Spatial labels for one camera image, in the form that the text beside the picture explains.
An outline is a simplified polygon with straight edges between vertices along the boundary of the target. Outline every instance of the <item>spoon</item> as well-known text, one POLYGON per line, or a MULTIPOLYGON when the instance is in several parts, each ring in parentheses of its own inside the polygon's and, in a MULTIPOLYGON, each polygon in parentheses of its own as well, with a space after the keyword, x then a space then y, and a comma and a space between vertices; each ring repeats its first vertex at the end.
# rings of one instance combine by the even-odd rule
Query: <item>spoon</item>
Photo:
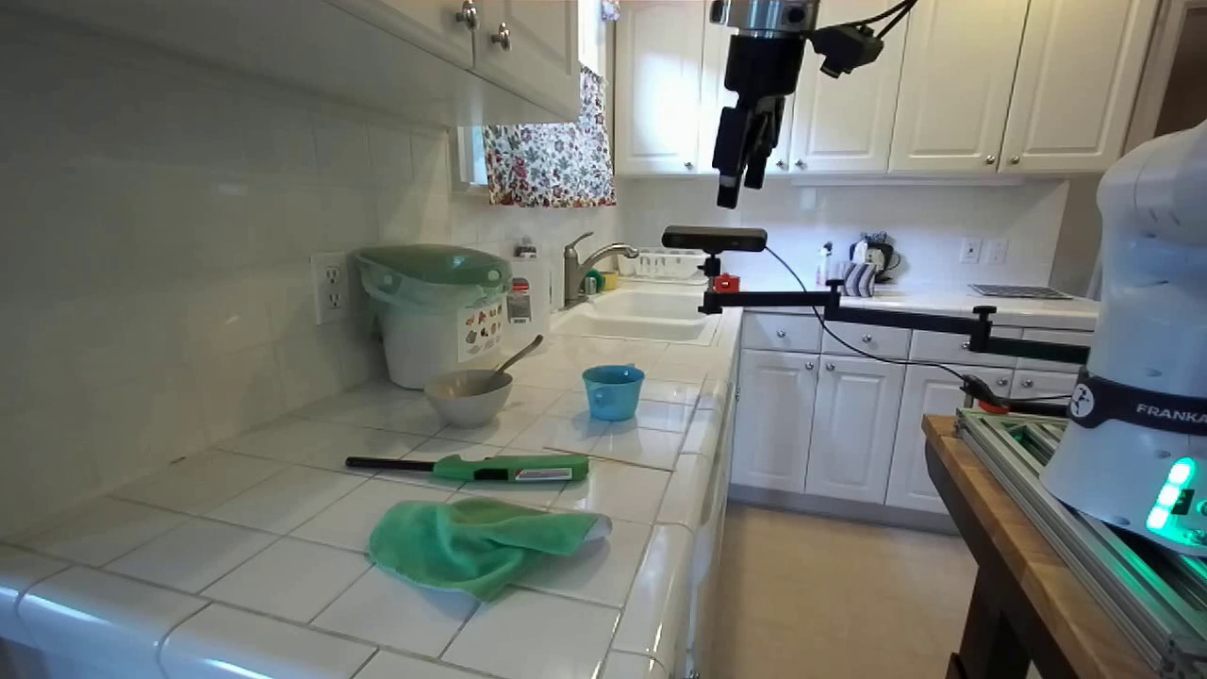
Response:
POLYGON ((518 366, 518 361, 522 361, 523 354, 531 354, 538 345, 544 345, 544 337, 531 337, 531 345, 522 346, 512 357, 507 357, 507 361, 494 371, 494 379, 507 373, 508 366, 518 366))

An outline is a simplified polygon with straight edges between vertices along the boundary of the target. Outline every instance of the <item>tile floor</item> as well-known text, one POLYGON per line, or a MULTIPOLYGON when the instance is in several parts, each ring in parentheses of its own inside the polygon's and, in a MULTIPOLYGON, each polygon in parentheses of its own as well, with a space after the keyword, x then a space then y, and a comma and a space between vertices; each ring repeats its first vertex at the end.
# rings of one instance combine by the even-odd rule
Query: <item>tile floor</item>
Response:
POLYGON ((959 536, 732 505, 709 679, 940 679, 972 576, 959 536))

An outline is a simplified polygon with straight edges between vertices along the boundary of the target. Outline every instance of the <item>upper cabinet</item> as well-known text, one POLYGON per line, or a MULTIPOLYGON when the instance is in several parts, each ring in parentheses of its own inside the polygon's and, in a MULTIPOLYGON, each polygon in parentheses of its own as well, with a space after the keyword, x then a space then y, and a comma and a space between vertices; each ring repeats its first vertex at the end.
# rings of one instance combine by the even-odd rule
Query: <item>upper cabinet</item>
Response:
MULTIPOLYGON (((888 0, 826 0, 820 28, 879 15, 888 0)), ((891 165, 891 137, 910 19, 888 37, 874 63, 830 81, 820 54, 800 63, 788 126, 771 173, 869 173, 891 165)))
POLYGON ((9 0, 426 126, 577 116, 577 0, 9 0))
POLYGON ((632 0, 617 19, 614 169, 709 173, 729 31, 707 0, 632 0))
MULTIPOLYGON (((823 0, 820 28, 891 0, 823 0)), ((924 0, 874 63, 808 54, 771 173, 1093 173, 1125 142, 1153 0, 924 0)), ((617 23, 617 173, 714 173, 729 31, 707 0, 617 23)))
POLYGON ((910 15, 895 169, 1105 169, 1153 0, 933 0, 910 15))

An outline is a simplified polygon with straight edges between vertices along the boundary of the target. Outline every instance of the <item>cabinet handle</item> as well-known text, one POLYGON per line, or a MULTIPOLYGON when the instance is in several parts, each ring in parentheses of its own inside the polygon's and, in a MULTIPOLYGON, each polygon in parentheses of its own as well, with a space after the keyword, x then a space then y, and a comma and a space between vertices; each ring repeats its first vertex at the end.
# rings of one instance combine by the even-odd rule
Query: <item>cabinet handle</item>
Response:
POLYGON ((475 31, 478 28, 478 5, 463 0, 459 12, 451 12, 451 23, 475 31))
POLYGON ((497 47, 500 54, 512 49, 512 31, 497 23, 497 31, 490 33, 490 47, 497 47))

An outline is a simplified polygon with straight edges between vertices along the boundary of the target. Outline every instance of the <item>green light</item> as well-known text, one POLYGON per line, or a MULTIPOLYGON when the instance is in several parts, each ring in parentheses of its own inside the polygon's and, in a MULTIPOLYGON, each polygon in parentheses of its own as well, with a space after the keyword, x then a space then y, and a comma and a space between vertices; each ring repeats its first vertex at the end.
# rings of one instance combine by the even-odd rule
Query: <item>green light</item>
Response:
POLYGON ((1168 469, 1168 484, 1172 487, 1187 487, 1196 479, 1196 461, 1182 456, 1172 469, 1168 469))
POLYGON ((1172 508, 1182 498, 1182 487, 1163 487, 1157 505, 1172 508))
POLYGON ((1165 505, 1153 505, 1152 513, 1145 513, 1145 528, 1152 533, 1163 533, 1168 523, 1168 508, 1165 505))

